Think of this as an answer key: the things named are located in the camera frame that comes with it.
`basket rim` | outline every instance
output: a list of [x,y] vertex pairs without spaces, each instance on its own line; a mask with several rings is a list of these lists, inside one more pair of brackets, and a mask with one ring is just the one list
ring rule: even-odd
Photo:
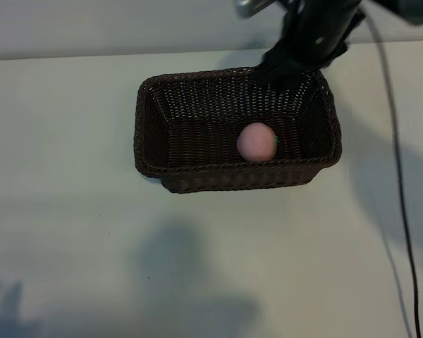
[[[326,114],[326,121],[331,129],[332,137],[332,148],[328,156],[314,157],[314,158],[298,158],[298,159],[278,159],[264,162],[237,162],[237,163],[220,163],[220,164],[205,164],[205,165],[182,165],[177,167],[165,167],[152,165],[145,158],[143,152],[144,146],[144,117],[145,117],[145,102],[150,88],[160,82],[165,81],[182,81],[182,80],[198,80],[201,78],[213,78],[223,77],[229,75],[245,76],[250,74],[254,68],[241,67],[241,68],[230,68],[225,70],[208,70],[194,73],[176,73],[176,74],[164,74],[150,77],[145,80],[138,90],[137,96],[137,108],[136,108],[136,119],[135,119],[135,136],[134,136],[134,152],[135,152],[135,167],[143,175],[154,178],[170,178],[170,177],[182,177],[194,173],[195,175],[208,175],[208,174],[219,174],[228,173],[232,170],[238,170],[239,173],[244,171],[252,170],[278,170],[278,169],[315,169],[321,170],[333,166],[338,162],[342,153],[341,146],[341,129],[340,123],[336,116],[336,110],[334,98],[331,90],[327,90],[332,102],[332,109],[329,109]],[[314,79],[319,82],[319,86],[322,89],[329,89],[328,82],[320,71],[313,72]]]

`brown wicker basket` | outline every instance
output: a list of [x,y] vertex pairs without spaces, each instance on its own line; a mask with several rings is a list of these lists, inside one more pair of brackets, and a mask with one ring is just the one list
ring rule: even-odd
[[[171,192],[248,190],[305,184],[341,156],[333,95],[320,72],[282,94],[260,87],[253,68],[161,75],[138,92],[135,164]],[[236,148],[253,122],[280,143],[272,161],[248,163]]]

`ball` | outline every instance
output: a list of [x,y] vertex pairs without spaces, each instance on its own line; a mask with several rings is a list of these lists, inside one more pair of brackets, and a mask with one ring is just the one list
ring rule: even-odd
[[276,134],[264,123],[251,123],[240,133],[237,149],[249,162],[269,161],[276,155]]

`black cable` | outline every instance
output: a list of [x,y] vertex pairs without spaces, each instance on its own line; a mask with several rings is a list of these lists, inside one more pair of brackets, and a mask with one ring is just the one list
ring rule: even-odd
[[401,152],[400,152],[400,137],[398,133],[398,117],[397,109],[395,104],[395,97],[393,94],[393,85],[392,79],[390,76],[390,69],[388,66],[387,54],[382,43],[381,34],[379,33],[376,24],[374,23],[373,18],[367,14],[367,24],[369,30],[371,31],[374,41],[379,52],[379,57],[381,59],[382,73],[384,76],[384,82],[386,85],[388,105],[390,106],[391,111],[391,120],[393,128],[393,150],[396,160],[396,171],[398,174],[398,188],[399,188],[399,197],[400,197],[400,206],[401,206],[401,216],[403,218],[404,233],[407,245],[407,254],[409,256],[410,269],[412,271],[412,282],[414,285],[414,318],[415,318],[415,332],[417,333],[417,338],[422,338],[422,333],[420,330],[420,321],[419,321],[419,307],[418,307],[418,282],[417,282],[417,272],[415,271],[415,260],[414,253],[412,250],[412,241],[410,239],[410,229],[409,222],[407,221],[407,210],[405,205],[404,197],[404,186],[403,186],[403,166],[401,162]]

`table surface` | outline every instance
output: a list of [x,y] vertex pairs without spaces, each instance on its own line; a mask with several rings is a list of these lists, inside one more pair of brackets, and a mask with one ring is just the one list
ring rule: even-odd
[[[423,331],[423,42],[387,51]],[[0,338],[410,336],[373,44],[325,72],[343,157],[311,183],[176,195],[136,171],[143,80],[255,65],[262,52],[0,61]]]

